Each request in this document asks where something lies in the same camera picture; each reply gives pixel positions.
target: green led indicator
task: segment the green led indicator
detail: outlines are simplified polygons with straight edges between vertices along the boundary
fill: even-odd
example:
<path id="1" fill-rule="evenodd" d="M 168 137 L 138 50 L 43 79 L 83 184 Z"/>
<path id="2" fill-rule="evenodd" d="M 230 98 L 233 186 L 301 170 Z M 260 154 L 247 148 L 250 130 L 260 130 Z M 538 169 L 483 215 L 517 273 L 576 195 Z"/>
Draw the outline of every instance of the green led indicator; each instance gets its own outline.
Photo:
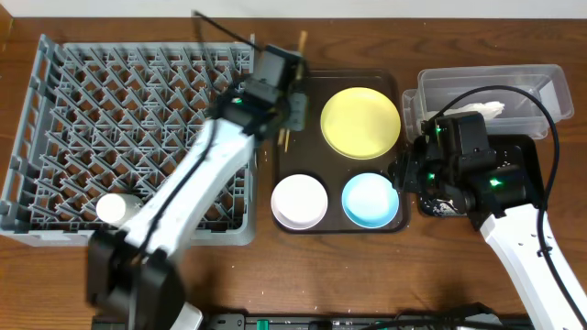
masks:
<path id="1" fill-rule="evenodd" d="M 492 185 L 492 187 L 497 187 L 498 185 L 503 184 L 501 181 L 498 181 L 497 179 L 491 179 L 489 180 L 489 183 Z"/>

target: wooden table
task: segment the wooden table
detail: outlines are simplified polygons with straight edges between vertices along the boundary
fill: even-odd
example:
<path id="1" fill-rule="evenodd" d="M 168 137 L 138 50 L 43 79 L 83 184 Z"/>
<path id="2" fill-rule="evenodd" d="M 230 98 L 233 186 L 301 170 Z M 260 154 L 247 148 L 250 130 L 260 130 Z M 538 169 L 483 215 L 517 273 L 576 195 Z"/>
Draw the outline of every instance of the wooden table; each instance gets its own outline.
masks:
<path id="1" fill-rule="evenodd" d="M 587 286 L 587 21 L 222 20 L 242 35 L 293 49 L 309 33 L 313 68 L 380 68 L 400 93 L 426 68 L 557 63 L 577 114 L 558 124 L 562 157 L 548 214 L 567 260 Z M 0 60 L 0 175 L 4 177 L 39 35 L 56 42 L 190 41 L 188 19 L 17 19 Z M 208 40 L 228 40 L 212 28 Z M 537 142 L 542 171 L 549 137 Z M 270 156 L 260 164 L 257 236 L 246 247 L 194 247 L 182 274 L 206 310 L 266 314 L 395 314 L 482 302 L 501 314 L 524 307 L 504 267 L 467 219 L 423 217 L 399 235 L 289 236 L 271 220 Z M 84 329 L 84 248 L 33 248 L 0 237 L 0 327 Z"/>

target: blue plate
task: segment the blue plate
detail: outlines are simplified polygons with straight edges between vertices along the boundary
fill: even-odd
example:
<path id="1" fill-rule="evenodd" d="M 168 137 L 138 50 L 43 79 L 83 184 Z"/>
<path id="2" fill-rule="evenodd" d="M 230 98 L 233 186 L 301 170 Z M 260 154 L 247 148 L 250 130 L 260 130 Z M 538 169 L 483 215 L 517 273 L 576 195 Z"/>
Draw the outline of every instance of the blue plate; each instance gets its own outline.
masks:
<path id="1" fill-rule="evenodd" d="M 389 224 L 400 207 L 392 183 L 374 173 L 350 179 L 342 191 L 342 209 L 358 226 L 374 229 Z"/>

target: clear plastic bin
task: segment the clear plastic bin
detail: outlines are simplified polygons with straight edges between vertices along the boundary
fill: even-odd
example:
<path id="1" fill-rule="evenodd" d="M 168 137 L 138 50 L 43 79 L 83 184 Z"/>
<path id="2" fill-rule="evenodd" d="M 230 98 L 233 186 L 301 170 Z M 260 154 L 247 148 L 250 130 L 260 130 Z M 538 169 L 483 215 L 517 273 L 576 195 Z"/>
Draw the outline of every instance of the clear plastic bin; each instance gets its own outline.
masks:
<path id="1" fill-rule="evenodd" d="M 518 87 L 534 95 L 548 109 L 552 119 L 571 118 L 575 110 L 569 86 L 561 67 L 554 64 L 510 65 L 423 70 L 418 75 L 418 89 L 404 92 L 404 125 L 409 141 L 420 132 L 420 122 L 428 119 L 457 96 L 477 87 L 488 85 Z M 509 91 L 488 91 L 473 94 L 453 106 L 499 101 L 504 111 L 487 120 L 488 134 L 526 134 L 544 138 L 548 122 L 540 110 L 527 98 Z"/>

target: gray dish rack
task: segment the gray dish rack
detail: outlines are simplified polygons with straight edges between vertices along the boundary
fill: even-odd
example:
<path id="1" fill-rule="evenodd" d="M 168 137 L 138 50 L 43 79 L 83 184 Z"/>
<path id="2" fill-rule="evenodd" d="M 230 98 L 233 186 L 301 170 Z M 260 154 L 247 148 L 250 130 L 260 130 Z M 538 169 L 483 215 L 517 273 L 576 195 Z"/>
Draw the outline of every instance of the gray dish rack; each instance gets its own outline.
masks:
<path id="1" fill-rule="evenodd" d="M 105 193 L 144 202 L 200 134 L 205 109 L 253 70 L 242 43 L 71 43 L 41 36 L 2 200 L 0 235 L 31 246 L 84 246 L 114 229 L 95 212 Z M 239 170 L 193 245 L 246 245 L 255 235 L 256 162 Z"/>

